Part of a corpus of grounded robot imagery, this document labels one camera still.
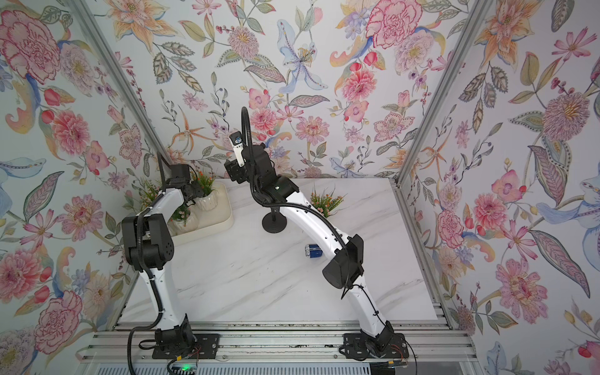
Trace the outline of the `aluminium corner post right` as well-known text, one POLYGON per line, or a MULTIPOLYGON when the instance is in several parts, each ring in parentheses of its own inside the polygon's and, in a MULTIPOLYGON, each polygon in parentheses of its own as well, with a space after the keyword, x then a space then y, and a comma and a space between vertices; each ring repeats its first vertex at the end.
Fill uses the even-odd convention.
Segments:
POLYGON ((397 189, 400 189, 406 181, 410 180, 410 171, 419 155, 419 150, 422 147, 428 132, 433 127, 435 117, 447 101, 452 85, 459 76, 460 67, 473 44, 475 34, 479 31, 480 26, 483 25, 486 13, 492 5, 486 1, 471 1, 470 4, 472 7, 470 8, 468 17, 462 22, 462 31, 458 42, 453 49, 453 56, 447 63, 440 81, 435 88, 431 99, 428 101, 428 106, 424 112, 423 119, 419 123, 419 126, 415 130, 409 131, 408 136, 403 139, 403 141, 407 141, 409 148, 404 164, 395 175, 394 186, 397 189))

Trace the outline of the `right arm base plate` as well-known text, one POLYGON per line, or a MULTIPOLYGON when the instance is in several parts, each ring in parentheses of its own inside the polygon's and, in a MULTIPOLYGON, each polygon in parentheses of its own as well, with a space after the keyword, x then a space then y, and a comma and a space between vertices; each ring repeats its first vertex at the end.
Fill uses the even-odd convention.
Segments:
POLYGON ((346 359, 409 359, 409 345, 403 334, 383 334, 373 338, 364 332, 344 334, 338 352, 346 359))

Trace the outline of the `pink flower potted plant boxed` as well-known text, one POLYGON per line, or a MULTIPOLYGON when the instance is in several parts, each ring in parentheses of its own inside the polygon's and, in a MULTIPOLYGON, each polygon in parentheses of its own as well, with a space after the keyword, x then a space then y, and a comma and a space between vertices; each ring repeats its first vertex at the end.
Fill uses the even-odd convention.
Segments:
MULTIPOLYGON (((160 187, 152 181, 142 181, 140 193, 140 210, 150 207, 159 196, 160 187)), ((179 235, 193 231, 193 226, 197 223, 197 216, 191 209, 183 204, 179 206, 167 222, 172 235, 179 235)))

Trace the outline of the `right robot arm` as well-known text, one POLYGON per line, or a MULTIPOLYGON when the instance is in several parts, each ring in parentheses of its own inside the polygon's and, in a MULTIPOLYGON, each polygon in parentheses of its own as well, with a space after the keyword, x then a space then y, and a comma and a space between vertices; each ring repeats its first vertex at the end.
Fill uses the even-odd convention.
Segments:
POLYGON ((364 277, 364 240, 339 231, 304 196, 289 178, 278 175, 263 145, 233 146, 235 159, 225 163, 232 181, 248 183, 251 196, 270 209, 262 220, 262 228, 280 233, 287 223, 295 223, 316 243, 328 260, 322 274, 334 288, 349 298, 357 314, 362 347, 370 355, 381 358, 395 335, 392 324, 385 320, 371 298, 364 277))

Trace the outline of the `aluminium mounting rail frame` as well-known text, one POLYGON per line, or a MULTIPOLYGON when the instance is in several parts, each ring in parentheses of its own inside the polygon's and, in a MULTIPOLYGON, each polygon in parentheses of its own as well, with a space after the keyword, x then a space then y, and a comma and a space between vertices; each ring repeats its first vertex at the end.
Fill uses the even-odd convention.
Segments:
MULTIPOLYGON (((400 357, 404 373, 481 374, 473 341, 465 331, 448 324, 445 311, 434 304, 434 320, 396 320, 393 328, 406 339, 408 356, 400 357)), ((133 323, 119 323, 113 331, 92 335, 76 358, 90 373, 103 364, 127 363, 128 334, 133 323)), ((350 363, 339 351, 345 336, 358 334, 356 321, 329 322, 194 322, 195 334, 215 334, 213 346, 201 343, 204 353, 214 358, 192 357, 192 362, 214 365, 242 363, 350 363)))

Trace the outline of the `pink flower potted plant back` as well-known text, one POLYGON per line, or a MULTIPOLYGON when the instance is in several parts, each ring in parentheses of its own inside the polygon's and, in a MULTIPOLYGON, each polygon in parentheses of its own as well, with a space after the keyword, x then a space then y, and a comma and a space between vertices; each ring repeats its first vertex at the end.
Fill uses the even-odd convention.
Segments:
POLYGON ((326 218, 335 214, 336 209, 343 203, 344 199, 345 196, 337 194, 335 189, 320 193, 313 190, 310 195, 311 205, 326 218))

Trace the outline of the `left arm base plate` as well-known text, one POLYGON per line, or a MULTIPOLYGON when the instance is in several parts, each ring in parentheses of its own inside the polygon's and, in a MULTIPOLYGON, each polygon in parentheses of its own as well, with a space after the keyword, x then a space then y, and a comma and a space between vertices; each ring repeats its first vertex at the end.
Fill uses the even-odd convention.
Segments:
POLYGON ((176 337, 167 334, 156 338, 152 352, 153 359, 215 359, 219 347, 219 334, 192 334, 190 337, 176 337))

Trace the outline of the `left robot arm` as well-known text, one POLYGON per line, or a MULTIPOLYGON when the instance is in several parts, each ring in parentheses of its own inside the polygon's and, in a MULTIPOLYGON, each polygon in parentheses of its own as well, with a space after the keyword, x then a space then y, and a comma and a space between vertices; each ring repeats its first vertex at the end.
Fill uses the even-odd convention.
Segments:
POLYGON ((170 177, 160 173, 158 192, 142 205, 141 212, 123 219, 121 227, 126 261, 142 277, 156 312, 152 323, 132 331, 154 333, 155 359, 182 359, 193 353, 198 344, 173 284, 170 261, 175 255, 175 243, 168 222, 181 207, 200 197, 202 189, 192 181, 189 165, 174 164, 168 168, 170 177))

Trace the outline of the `aluminium corner post left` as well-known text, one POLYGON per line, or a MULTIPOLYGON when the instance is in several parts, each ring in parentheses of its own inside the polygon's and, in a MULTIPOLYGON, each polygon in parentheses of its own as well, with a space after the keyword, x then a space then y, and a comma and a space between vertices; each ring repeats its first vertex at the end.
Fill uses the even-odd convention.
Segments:
POLYGON ((134 93, 128 75, 126 75, 121 68, 114 51, 110 48, 109 43, 105 39, 103 32, 96 23, 95 17, 92 16, 85 1, 67 0, 66 5, 75 20, 79 23, 84 34, 90 39, 92 48, 98 53, 100 61, 106 67, 112 79, 114 79, 115 85, 120 92, 120 97, 128 109, 133 113, 134 118, 137 120, 145 137, 148 139, 149 144, 156 152, 161 181, 165 181, 169 175, 165 174, 164 167, 167 167, 169 171, 171 162, 170 156, 159 139, 151 119, 148 117, 147 112, 137 95, 134 93))

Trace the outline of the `blue metal can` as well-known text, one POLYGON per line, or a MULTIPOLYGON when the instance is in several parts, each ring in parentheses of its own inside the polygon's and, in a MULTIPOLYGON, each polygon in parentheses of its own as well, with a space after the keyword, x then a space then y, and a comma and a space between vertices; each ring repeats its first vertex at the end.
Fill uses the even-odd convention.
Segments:
POLYGON ((305 246, 306 257, 310 259, 320 258, 323 256, 323 251, 317 244, 308 244, 305 246))

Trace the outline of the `orange flower potted plant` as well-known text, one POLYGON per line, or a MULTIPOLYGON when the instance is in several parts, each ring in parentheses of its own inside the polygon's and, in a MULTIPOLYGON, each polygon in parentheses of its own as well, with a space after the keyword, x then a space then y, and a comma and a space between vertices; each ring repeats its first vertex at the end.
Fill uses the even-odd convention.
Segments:
POLYGON ((218 205, 217 189, 214 187, 215 177, 212 174, 203 172, 195 173, 194 180, 199 184, 202 190, 202 197, 197 198, 196 202, 203 211, 211 211, 218 205))

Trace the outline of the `cream plastic storage box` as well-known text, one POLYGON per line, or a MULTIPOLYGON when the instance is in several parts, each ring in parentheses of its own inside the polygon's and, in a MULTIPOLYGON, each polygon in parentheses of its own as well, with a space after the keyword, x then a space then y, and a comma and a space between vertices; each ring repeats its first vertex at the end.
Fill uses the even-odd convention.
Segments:
POLYGON ((167 224, 176 246, 226 231, 234 224, 228 190, 222 182, 215 182, 211 194, 197 198, 189 209, 185 222, 171 220, 167 224))

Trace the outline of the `black microphone stand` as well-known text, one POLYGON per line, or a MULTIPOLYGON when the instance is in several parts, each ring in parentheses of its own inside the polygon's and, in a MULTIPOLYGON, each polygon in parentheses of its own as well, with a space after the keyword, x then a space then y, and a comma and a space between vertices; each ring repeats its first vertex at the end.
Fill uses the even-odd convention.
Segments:
POLYGON ((287 218, 278 208, 272 208, 262 219, 262 229, 270 234, 281 233, 287 226, 287 218))

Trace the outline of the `aluminium corner post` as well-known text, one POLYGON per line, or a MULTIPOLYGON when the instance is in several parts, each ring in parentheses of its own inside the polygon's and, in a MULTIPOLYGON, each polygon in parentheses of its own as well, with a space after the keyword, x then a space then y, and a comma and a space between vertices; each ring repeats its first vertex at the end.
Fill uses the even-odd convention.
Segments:
POLYGON ((165 181, 169 175, 165 174, 164 167, 167 167, 169 171, 171 162, 170 156, 159 139, 151 119, 148 117, 147 112, 137 95, 134 93, 128 75, 126 75, 121 68, 114 51, 110 48, 109 43, 105 39, 103 32, 96 23, 95 17, 92 16, 85 1, 67 0, 66 5, 75 20, 79 23, 84 34, 90 39, 92 48, 98 53, 100 61, 106 67, 112 79, 114 79, 115 85, 120 92, 120 97, 128 109, 133 113, 134 118, 137 120, 145 137, 148 139, 149 144, 156 152, 161 181, 165 181))
POLYGON ((404 164, 395 175, 394 186, 397 189, 400 189, 406 181, 410 180, 410 171, 419 155, 419 150, 422 147, 428 132, 433 127, 435 117, 447 101, 452 85, 459 76, 460 67, 473 44, 475 34, 479 31, 480 26, 483 25, 486 13, 492 5, 486 1, 471 1, 470 4, 472 7, 470 8, 468 17, 462 22, 462 31, 458 42, 453 49, 453 56, 447 63, 440 81, 435 88, 431 99, 428 101, 428 106, 424 112, 423 119, 419 123, 419 126, 415 130, 409 131, 408 136, 403 139, 403 141, 407 141, 409 148, 404 164))

